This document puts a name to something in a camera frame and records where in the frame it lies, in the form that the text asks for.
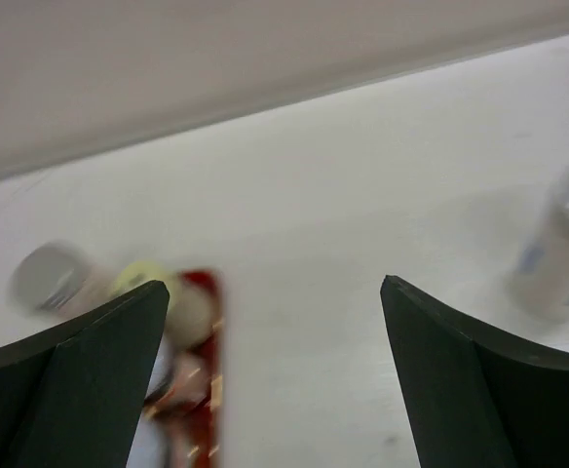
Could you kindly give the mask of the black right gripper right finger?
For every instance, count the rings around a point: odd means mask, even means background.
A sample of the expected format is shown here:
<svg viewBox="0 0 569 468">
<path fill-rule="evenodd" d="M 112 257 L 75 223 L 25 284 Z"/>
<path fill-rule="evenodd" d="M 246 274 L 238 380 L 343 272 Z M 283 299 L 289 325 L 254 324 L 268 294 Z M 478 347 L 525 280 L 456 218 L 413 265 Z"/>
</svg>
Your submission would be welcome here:
<svg viewBox="0 0 569 468">
<path fill-rule="evenodd" d="M 388 276 L 381 301 L 423 467 L 569 467 L 569 352 Z"/>
</svg>

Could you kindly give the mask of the red-white lid sauce jar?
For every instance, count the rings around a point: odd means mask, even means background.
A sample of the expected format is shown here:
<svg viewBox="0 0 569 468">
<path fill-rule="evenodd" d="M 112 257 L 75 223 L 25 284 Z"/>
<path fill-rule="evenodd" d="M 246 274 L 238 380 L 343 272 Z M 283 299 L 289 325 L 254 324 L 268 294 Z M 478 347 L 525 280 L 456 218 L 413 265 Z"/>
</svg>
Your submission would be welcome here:
<svg viewBox="0 0 569 468">
<path fill-rule="evenodd" d="M 207 396 L 209 385 L 209 370 L 202 358 L 186 351 L 175 352 L 162 339 L 150 374 L 145 405 L 154 411 L 197 405 Z"/>
</svg>

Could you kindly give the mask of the yellow cap spice bottle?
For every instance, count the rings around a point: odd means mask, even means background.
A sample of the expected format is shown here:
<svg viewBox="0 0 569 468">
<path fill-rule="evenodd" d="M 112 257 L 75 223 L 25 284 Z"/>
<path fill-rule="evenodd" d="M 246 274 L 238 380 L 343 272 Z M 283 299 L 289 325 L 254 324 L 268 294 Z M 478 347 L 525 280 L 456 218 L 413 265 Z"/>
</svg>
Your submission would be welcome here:
<svg viewBox="0 0 569 468">
<path fill-rule="evenodd" d="M 187 350 L 206 341 L 214 323 L 214 299 L 204 289 L 173 275 L 157 263 L 131 263 L 115 277 L 108 291 L 111 297 L 116 297 L 150 281 L 162 282 L 170 296 L 165 333 L 171 345 L 178 350 Z"/>
</svg>

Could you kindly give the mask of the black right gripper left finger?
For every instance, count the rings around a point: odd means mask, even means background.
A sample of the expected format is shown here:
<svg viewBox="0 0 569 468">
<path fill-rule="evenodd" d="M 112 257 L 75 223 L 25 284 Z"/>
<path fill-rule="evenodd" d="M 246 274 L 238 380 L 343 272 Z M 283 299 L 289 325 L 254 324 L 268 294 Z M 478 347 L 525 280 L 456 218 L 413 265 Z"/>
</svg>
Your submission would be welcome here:
<svg viewBox="0 0 569 468">
<path fill-rule="evenodd" d="M 150 281 L 0 347 L 0 467 L 123 467 L 169 293 Z"/>
</svg>

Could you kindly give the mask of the tall jar blue label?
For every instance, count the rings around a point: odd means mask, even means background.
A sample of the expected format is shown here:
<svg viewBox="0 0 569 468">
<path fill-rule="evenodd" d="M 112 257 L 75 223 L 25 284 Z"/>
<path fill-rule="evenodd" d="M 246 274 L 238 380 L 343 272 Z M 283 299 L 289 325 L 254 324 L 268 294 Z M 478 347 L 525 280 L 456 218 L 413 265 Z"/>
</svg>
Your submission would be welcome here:
<svg viewBox="0 0 569 468">
<path fill-rule="evenodd" d="M 111 281 L 111 272 L 79 249 L 50 242 L 19 263 L 10 294 L 29 312 L 70 320 L 105 303 Z"/>
</svg>

